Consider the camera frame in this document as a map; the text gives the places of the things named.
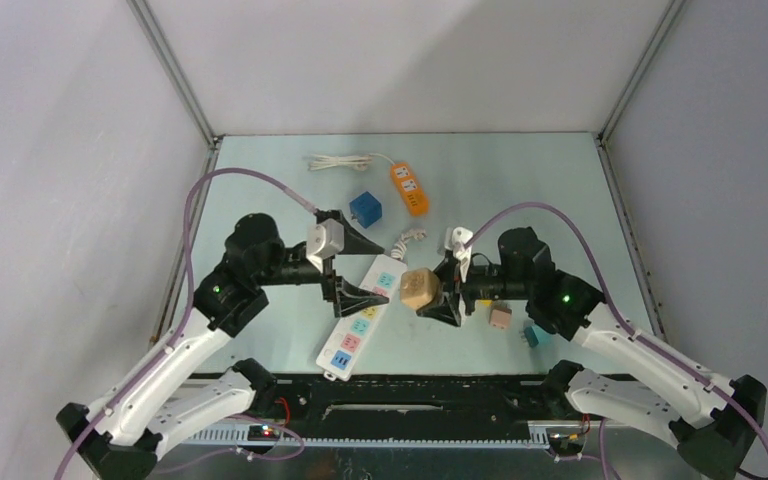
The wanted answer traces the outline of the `beige cube socket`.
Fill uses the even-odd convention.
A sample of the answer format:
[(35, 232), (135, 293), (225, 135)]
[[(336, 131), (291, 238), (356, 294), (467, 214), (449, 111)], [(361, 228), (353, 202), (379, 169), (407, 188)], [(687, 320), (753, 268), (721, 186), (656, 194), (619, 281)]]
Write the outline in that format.
[(405, 306), (418, 311), (435, 299), (439, 289), (438, 276), (432, 270), (423, 267), (402, 274), (399, 296)]

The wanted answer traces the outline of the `blue cube socket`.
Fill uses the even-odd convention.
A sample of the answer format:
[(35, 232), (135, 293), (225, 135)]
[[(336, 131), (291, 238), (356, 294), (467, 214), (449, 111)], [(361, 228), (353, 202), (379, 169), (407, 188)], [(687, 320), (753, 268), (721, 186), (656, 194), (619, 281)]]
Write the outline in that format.
[(351, 217), (364, 229), (368, 229), (382, 218), (381, 202), (369, 191), (365, 191), (349, 202)]

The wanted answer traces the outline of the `white multicolour power strip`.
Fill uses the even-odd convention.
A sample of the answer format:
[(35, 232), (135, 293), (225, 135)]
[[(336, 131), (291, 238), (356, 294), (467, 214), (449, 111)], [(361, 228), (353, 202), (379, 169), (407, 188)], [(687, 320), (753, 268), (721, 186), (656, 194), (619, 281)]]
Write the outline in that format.
[(382, 305), (369, 306), (350, 316), (341, 317), (316, 358), (323, 376), (330, 381), (350, 379), (364, 349), (385, 316), (389, 302), (397, 297), (407, 264), (388, 255), (378, 255), (360, 283), (360, 287), (384, 296)]

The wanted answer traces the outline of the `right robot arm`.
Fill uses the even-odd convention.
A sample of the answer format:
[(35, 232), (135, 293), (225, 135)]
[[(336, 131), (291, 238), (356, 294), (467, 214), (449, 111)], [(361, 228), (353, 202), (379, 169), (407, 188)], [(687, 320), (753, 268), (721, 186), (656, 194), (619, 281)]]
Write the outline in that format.
[(521, 300), (529, 318), (557, 335), (624, 367), (631, 381), (616, 382), (562, 360), (546, 375), (545, 411), (574, 411), (615, 420), (671, 448), (699, 474), (734, 479), (760, 438), (767, 389), (758, 379), (732, 379), (636, 328), (607, 294), (556, 267), (550, 248), (531, 228), (505, 231), (499, 258), (472, 263), (470, 233), (456, 230), (443, 260), (402, 280), (401, 297), (418, 316), (460, 326), (480, 300)]

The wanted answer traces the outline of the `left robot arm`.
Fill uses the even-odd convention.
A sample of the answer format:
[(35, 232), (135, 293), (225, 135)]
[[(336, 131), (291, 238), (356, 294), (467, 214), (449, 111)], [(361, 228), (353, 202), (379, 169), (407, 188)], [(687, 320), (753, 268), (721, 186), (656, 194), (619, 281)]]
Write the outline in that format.
[(205, 360), (240, 334), (269, 304), (266, 287), (316, 284), (335, 317), (388, 303), (338, 275), (338, 255), (380, 255), (384, 247), (352, 227), (339, 210), (317, 210), (305, 241), (285, 246), (274, 219), (242, 217), (221, 261), (190, 285), (185, 315), (138, 364), (90, 405), (65, 405), (56, 421), (99, 479), (145, 479), (171, 449), (205, 427), (248, 412), (264, 416), (276, 403), (277, 380), (253, 358), (229, 367), (198, 393), (175, 391)]

